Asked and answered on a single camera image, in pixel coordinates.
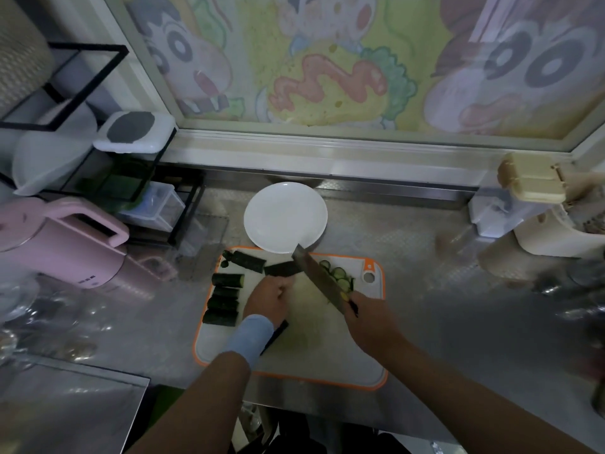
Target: hole in cutting board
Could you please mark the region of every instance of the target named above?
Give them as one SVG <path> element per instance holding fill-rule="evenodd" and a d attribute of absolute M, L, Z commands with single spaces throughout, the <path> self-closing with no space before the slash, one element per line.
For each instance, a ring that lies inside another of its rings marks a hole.
<path fill-rule="evenodd" d="M 373 272 L 365 272 L 363 275 L 364 282 L 366 283 L 374 283 L 376 280 L 376 276 Z"/>

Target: cartoon eye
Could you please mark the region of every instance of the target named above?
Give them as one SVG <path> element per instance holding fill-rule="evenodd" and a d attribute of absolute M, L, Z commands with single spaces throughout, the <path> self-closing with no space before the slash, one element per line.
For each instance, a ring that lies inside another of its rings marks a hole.
<path fill-rule="evenodd" d="M 518 32 L 500 43 L 485 61 L 483 71 L 488 80 L 500 78 L 511 72 L 527 57 L 531 50 L 531 36 Z"/>
<path fill-rule="evenodd" d="M 172 53 L 180 60 L 189 62 L 191 59 L 193 59 L 193 50 L 191 49 L 191 45 L 179 32 L 171 31 L 168 33 L 166 36 L 166 41 Z"/>
<path fill-rule="evenodd" d="M 151 54 L 151 57 L 153 57 L 153 60 L 155 60 L 155 64 L 160 70 L 160 73 L 162 73 L 162 75 L 168 73 L 170 71 L 170 64 L 168 63 L 168 60 L 166 60 L 166 56 L 153 46 L 147 46 L 147 50 Z"/>
<path fill-rule="evenodd" d="M 569 75 L 584 56 L 579 40 L 566 40 L 542 52 L 527 68 L 525 83 L 530 88 L 544 88 Z"/>

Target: person's left hand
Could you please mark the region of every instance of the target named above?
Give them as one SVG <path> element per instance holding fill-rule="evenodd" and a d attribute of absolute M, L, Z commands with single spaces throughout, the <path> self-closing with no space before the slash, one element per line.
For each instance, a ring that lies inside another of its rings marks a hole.
<path fill-rule="evenodd" d="M 288 313 L 288 292 L 294 283 L 294 277 L 266 276 L 250 294 L 244 317 L 258 313 L 267 317 L 277 328 Z"/>

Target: cartoon face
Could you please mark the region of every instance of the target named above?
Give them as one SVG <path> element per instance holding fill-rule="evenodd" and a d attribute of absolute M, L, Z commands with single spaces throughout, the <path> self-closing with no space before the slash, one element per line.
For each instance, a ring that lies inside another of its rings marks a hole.
<path fill-rule="evenodd" d="M 507 129 L 525 126 L 538 108 L 565 117 L 603 90 L 605 48 L 591 26 L 524 19 L 484 40 L 490 34 L 471 37 L 458 51 L 464 66 L 429 91 L 424 115 L 435 128 L 496 134 L 504 120 Z"/>
<path fill-rule="evenodd" d="M 359 42 L 374 20 L 376 0 L 284 0 L 279 28 L 287 36 L 309 40 Z"/>
<path fill-rule="evenodd" d="M 232 71 L 223 52 L 194 36 L 169 0 L 133 0 L 127 7 L 177 99 L 196 102 L 229 88 Z"/>

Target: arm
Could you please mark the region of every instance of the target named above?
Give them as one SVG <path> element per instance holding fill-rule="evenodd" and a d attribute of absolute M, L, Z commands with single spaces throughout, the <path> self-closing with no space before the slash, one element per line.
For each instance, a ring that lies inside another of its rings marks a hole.
<path fill-rule="evenodd" d="M 579 441 L 438 363 L 399 332 L 386 302 L 358 292 L 356 317 L 345 303 L 351 336 L 443 422 L 469 454 L 596 454 Z"/>
<path fill-rule="evenodd" d="M 248 298 L 245 320 L 223 353 L 212 360 L 128 454 L 227 452 L 251 368 L 285 319 L 291 282 L 271 276 L 261 280 Z"/>

